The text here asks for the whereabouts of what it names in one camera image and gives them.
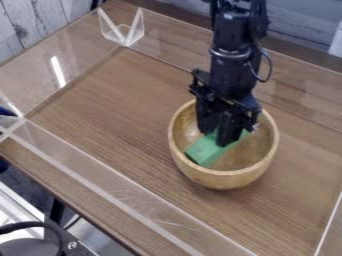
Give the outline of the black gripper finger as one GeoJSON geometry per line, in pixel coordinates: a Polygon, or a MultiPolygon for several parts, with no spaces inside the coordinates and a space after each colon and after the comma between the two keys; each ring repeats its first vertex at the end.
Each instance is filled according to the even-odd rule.
{"type": "Polygon", "coordinates": [[[212,102],[196,100],[196,119],[199,131],[204,135],[212,133],[218,126],[218,111],[212,102]]]}
{"type": "Polygon", "coordinates": [[[238,141],[242,130],[238,118],[230,112],[223,112],[219,116],[216,145],[226,147],[238,141]]]}

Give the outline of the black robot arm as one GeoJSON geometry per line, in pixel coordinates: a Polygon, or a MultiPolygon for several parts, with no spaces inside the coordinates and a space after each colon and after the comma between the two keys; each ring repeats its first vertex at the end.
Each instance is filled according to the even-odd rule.
{"type": "Polygon", "coordinates": [[[262,106],[252,95],[260,62],[270,59],[259,41],[267,35],[266,0],[204,0],[210,3],[212,42],[210,70],[192,70],[198,129],[214,133],[220,147],[255,129],[262,106]]]}

